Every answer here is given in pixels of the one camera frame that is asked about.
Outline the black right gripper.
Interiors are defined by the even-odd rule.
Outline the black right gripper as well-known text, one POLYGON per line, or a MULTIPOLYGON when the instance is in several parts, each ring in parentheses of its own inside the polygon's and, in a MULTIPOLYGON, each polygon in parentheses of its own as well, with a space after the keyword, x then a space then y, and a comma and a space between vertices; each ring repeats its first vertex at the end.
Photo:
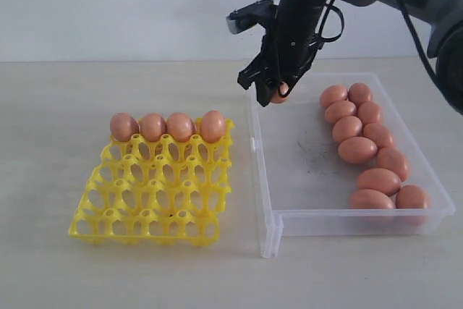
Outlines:
POLYGON ((315 57, 322 0, 280 0, 278 4, 262 0, 258 4, 266 34, 258 57, 239 72, 237 83, 243 89, 255 83, 257 102, 266 107, 279 96, 280 82, 295 84, 315 57))

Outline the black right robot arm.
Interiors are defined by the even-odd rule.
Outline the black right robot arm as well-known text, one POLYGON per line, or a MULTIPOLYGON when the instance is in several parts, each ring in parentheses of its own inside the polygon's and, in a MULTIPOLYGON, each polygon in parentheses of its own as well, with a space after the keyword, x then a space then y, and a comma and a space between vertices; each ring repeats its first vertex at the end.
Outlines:
MULTIPOLYGON (((260 0, 231 12, 229 31, 264 28, 259 54, 237 77, 242 88, 254 87, 266 106, 280 87, 293 88, 311 68, 328 39, 322 31, 336 0, 260 0)), ((462 0, 342 0, 356 7, 377 1, 398 9, 405 22, 417 18, 431 26, 427 46, 416 44, 418 56, 447 103, 462 110, 462 0)))

